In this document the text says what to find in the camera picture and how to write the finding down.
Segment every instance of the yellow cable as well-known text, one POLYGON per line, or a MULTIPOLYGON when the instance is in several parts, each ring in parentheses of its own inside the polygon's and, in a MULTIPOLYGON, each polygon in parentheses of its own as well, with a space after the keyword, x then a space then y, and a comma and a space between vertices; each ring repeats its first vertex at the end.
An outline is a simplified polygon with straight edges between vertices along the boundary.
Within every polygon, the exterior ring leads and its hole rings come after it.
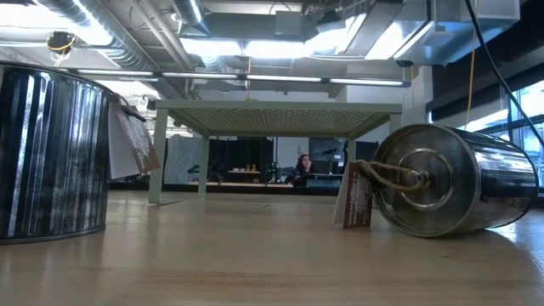
POLYGON ((58 47, 58 48, 51 48, 51 47, 48 46, 48 48, 49 48, 49 50, 51 50, 51 51, 60 51, 60 50, 69 48, 75 41, 76 41, 76 37, 73 37, 73 38, 71 39, 71 42, 68 42, 68 44, 66 44, 65 46, 58 47))
POLYGON ((416 123, 416 94, 414 93, 414 65, 410 67, 411 71, 411 122, 416 123))
POLYGON ((59 66, 60 66, 60 63, 61 63, 63 60, 66 60, 65 52, 66 52, 66 49, 63 49, 63 50, 62 50, 62 54, 60 55, 60 58, 57 60, 56 63, 54 63, 55 68, 59 67, 59 66))
MULTIPOLYGON (((479 1, 476 1, 476 15, 478 16, 479 1)), ((468 81, 468 106, 467 106, 467 122, 465 123, 464 130, 467 130, 468 121, 470 120, 470 108, 473 103, 473 81, 474 81, 474 58, 476 57, 476 29, 473 31, 473 52, 470 59, 470 78, 468 81)))

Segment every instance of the silver cylinder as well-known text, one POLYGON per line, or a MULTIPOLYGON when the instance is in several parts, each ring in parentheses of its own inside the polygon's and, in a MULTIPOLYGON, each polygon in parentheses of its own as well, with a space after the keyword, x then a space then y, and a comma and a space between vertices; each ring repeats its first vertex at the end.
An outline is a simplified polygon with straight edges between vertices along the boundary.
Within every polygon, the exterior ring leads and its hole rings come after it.
MULTIPOLYGON (((515 222, 530 209, 538 177, 529 157, 494 136, 431 124, 403 127, 378 147, 374 161, 428 174, 417 191, 375 186, 377 208, 410 235, 438 237, 515 222)), ((384 178, 414 185, 414 173, 380 169, 384 178)))
POLYGON ((0 244, 105 228, 114 98, 80 76, 0 61, 0 244))

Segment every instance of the printed tag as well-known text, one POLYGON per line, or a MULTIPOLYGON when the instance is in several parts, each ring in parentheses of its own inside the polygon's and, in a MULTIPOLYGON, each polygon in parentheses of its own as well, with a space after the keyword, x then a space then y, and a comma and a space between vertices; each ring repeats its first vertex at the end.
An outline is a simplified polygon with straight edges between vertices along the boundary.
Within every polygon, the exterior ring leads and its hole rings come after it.
POLYGON ((155 147, 145 124, 125 114, 119 101, 110 103, 108 123, 112 179, 159 168, 155 147))
POLYGON ((343 173, 332 222, 342 224, 343 229, 369 226, 372 200, 371 181, 361 175, 359 163, 350 162, 343 173))

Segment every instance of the desk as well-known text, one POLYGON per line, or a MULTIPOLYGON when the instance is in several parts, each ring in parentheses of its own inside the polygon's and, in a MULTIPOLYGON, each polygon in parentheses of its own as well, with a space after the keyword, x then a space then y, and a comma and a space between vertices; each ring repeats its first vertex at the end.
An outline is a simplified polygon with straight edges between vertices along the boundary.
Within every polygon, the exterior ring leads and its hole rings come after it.
POLYGON ((150 203, 161 202, 167 119, 172 117, 202 135, 198 196, 206 195, 210 136, 345 138, 348 159, 355 140, 389 122, 400 128, 402 105, 337 102, 157 100, 155 147, 161 168, 151 172, 150 203))

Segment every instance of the woman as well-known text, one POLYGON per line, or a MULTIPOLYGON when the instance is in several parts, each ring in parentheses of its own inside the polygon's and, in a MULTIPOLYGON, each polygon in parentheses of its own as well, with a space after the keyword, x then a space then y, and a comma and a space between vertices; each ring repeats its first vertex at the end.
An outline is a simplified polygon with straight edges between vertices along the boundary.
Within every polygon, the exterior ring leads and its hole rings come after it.
POLYGON ((304 174, 312 174, 314 172, 314 165, 312 164, 312 160, 309 159, 309 155, 302 154, 298 158, 297 166, 291 175, 291 177, 294 178, 293 185, 295 187, 306 187, 304 174))

